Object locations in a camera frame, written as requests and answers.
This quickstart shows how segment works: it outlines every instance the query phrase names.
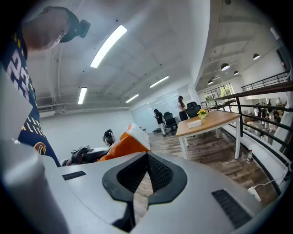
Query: white ceiling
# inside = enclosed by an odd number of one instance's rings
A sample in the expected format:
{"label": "white ceiling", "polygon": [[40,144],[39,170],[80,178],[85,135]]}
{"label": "white ceiling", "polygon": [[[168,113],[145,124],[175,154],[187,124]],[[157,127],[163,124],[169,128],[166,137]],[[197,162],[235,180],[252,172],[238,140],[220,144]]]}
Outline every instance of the white ceiling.
{"label": "white ceiling", "polygon": [[[128,107],[132,102],[125,101],[130,97],[153,92],[149,86],[157,79],[169,75],[164,81],[167,84],[189,75],[177,50],[176,33],[160,1],[46,1],[34,9],[32,16],[48,5],[68,7],[79,20],[89,21],[91,27],[84,39],[76,37],[52,50],[28,56],[28,71],[39,108]],[[97,69],[90,67],[97,51],[120,24],[128,32],[110,49]],[[83,86],[88,88],[86,98],[83,105],[77,105]]]}
{"label": "white ceiling", "polygon": [[[264,56],[276,48],[277,42],[270,32],[270,23],[254,6],[244,0],[232,0],[230,5],[222,1],[222,11],[218,19],[217,36],[210,48],[210,55],[205,64],[196,90],[208,87],[208,80],[220,76],[212,85],[234,78],[234,71],[246,70],[256,61],[253,54]],[[221,65],[231,67],[221,71]]]}

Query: wooden floor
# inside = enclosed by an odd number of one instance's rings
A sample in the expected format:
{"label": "wooden floor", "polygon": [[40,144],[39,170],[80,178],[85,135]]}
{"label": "wooden floor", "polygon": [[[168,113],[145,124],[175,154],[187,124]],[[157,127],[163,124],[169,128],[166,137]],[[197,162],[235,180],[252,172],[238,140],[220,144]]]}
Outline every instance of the wooden floor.
{"label": "wooden floor", "polygon": [[[206,164],[222,172],[247,189],[257,184],[268,182],[269,178],[255,161],[249,164],[246,163],[248,153],[242,146],[240,147],[239,159],[235,160],[235,140],[223,130],[220,132],[219,139],[216,138],[216,131],[210,131],[205,136],[200,134],[188,138],[188,159]],[[149,136],[152,152],[183,158],[177,137],[171,136],[171,134],[163,137],[161,133],[151,133]],[[258,186],[256,191],[264,206],[277,198],[277,193],[271,183],[265,186]],[[136,222],[139,222],[146,213],[147,197],[151,194],[152,185],[149,175],[146,174],[134,194]]]}

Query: plastic bottle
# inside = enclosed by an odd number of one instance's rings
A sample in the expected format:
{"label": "plastic bottle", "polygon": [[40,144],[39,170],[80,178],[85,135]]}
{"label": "plastic bottle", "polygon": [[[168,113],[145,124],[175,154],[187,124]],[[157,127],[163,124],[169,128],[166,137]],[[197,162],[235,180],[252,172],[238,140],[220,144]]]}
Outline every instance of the plastic bottle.
{"label": "plastic bottle", "polygon": [[252,161],[252,150],[249,151],[246,162],[250,163],[251,161]]}

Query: flower bouquet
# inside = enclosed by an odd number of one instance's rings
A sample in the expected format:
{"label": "flower bouquet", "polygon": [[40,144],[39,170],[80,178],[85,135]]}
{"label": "flower bouquet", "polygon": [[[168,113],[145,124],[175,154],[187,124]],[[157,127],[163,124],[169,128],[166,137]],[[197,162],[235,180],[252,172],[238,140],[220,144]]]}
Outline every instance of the flower bouquet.
{"label": "flower bouquet", "polygon": [[197,114],[201,119],[204,119],[208,115],[208,112],[206,110],[200,109],[200,111]]}

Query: white pants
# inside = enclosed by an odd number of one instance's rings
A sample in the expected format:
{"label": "white pants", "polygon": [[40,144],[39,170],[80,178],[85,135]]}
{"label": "white pants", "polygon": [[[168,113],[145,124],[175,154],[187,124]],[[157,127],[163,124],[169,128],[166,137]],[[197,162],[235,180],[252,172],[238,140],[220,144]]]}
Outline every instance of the white pants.
{"label": "white pants", "polygon": [[165,135],[166,133],[165,133],[165,125],[164,125],[164,123],[160,123],[159,125],[160,125],[162,133]]}

